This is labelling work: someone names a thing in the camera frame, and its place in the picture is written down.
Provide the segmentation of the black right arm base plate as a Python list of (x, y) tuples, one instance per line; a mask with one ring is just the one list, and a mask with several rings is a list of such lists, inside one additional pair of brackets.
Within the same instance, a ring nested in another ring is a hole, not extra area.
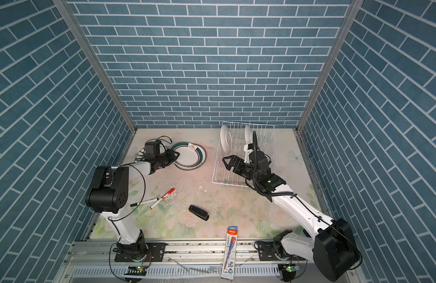
[(256, 241), (253, 247), (257, 250), (260, 261), (303, 261), (304, 258), (288, 254), (280, 242)]

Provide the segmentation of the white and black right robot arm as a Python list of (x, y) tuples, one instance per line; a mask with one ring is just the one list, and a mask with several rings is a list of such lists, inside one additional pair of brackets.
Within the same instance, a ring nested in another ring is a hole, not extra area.
[(343, 218), (333, 219), (303, 200), (271, 171), (271, 162), (263, 152), (250, 153), (247, 162), (235, 155), (222, 161), (228, 171), (244, 177), (249, 188), (281, 207), (306, 231), (305, 236), (300, 236), (286, 229), (274, 237), (272, 253), (279, 259), (298, 256), (311, 261), (332, 282), (363, 263), (350, 224)]

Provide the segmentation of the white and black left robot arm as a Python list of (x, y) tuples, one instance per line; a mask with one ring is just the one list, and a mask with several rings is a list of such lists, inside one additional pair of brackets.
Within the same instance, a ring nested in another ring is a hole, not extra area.
[(121, 166), (99, 166), (96, 168), (85, 198), (86, 205), (99, 213), (111, 225), (118, 240), (116, 260), (123, 262), (144, 261), (149, 256), (149, 247), (129, 210), (129, 171), (134, 169), (142, 178), (163, 169), (178, 159), (180, 154), (167, 149), (149, 155), (141, 161)]

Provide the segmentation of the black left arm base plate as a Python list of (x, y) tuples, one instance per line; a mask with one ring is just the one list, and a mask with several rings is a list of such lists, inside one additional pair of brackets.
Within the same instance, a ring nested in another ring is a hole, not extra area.
[(135, 245), (121, 245), (114, 247), (115, 262), (161, 262), (164, 257), (165, 243), (148, 243), (142, 252)]

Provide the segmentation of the blue striped white plate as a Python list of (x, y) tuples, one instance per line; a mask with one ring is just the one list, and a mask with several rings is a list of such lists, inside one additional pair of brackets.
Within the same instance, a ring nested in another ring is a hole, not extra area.
[(145, 157), (146, 157), (146, 148), (142, 147), (139, 151), (136, 152), (135, 161), (136, 162), (144, 161)]

